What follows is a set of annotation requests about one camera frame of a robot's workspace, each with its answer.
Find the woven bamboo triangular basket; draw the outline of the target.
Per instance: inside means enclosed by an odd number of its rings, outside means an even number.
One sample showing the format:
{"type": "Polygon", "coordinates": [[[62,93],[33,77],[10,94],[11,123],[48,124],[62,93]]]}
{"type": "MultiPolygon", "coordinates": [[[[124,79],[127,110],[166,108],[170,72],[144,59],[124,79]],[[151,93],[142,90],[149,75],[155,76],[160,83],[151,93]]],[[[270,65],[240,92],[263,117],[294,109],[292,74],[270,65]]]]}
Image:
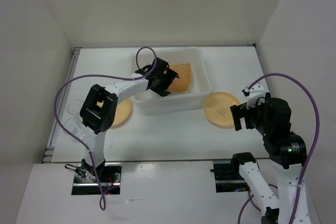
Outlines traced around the woven bamboo triangular basket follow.
{"type": "Polygon", "coordinates": [[[175,78],[169,86],[168,91],[171,93],[185,93],[192,83],[192,67],[190,63],[171,65],[170,69],[175,71],[179,78],[175,78]]]}

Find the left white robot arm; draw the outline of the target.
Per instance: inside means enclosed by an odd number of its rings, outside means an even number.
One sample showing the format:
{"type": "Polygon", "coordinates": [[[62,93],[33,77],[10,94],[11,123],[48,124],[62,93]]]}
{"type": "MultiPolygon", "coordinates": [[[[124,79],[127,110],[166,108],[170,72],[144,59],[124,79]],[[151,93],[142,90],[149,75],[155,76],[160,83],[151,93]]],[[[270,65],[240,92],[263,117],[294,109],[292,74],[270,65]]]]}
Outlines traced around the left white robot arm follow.
{"type": "Polygon", "coordinates": [[[106,160],[103,149],[106,131],[116,119],[117,106],[146,90],[166,97],[170,94],[169,86],[178,77],[179,74],[166,61],[157,58],[151,65],[138,69],[126,80],[106,87],[98,84],[91,87],[80,110],[85,133],[83,142],[89,147],[81,166],[91,181],[98,182],[104,177],[106,160]]]}

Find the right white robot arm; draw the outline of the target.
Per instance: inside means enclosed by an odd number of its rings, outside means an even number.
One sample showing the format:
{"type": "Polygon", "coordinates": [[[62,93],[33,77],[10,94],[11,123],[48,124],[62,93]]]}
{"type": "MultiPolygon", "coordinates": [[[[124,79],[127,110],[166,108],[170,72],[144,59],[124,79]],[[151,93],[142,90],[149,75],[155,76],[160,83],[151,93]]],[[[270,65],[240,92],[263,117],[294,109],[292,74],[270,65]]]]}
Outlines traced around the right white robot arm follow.
{"type": "Polygon", "coordinates": [[[247,129],[256,129],[276,172],[278,195],[275,196],[260,173],[256,159],[249,152],[234,154],[230,172],[243,178],[252,197],[258,202],[261,223],[311,223],[306,182],[300,175],[307,161],[303,139],[290,130],[291,109],[285,100],[267,93],[254,105],[230,107],[235,130],[241,130],[241,119],[247,129]]]}

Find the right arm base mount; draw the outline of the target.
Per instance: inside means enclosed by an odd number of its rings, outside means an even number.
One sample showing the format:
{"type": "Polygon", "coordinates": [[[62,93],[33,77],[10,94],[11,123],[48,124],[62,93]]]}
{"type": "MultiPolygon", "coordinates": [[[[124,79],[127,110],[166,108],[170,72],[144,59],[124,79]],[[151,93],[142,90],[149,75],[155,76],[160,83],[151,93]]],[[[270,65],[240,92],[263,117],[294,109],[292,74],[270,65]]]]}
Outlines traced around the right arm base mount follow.
{"type": "Polygon", "coordinates": [[[217,193],[237,193],[250,189],[229,159],[213,161],[210,172],[214,175],[217,193]]]}

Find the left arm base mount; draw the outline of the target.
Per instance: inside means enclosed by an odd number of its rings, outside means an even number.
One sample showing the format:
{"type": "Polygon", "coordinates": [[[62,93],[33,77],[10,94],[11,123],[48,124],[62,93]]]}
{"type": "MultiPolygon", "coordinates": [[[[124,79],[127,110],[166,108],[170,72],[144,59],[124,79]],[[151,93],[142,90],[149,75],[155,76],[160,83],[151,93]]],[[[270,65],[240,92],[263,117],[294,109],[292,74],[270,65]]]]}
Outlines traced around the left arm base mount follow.
{"type": "MultiPolygon", "coordinates": [[[[81,196],[100,194],[99,186],[95,177],[87,173],[80,164],[66,164],[65,169],[75,172],[71,192],[72,195],[81,196]]],[[[106,163],[99,178],[102,190],[105,194],[120,194],[121,173],[121,163],[106,163]]]]}

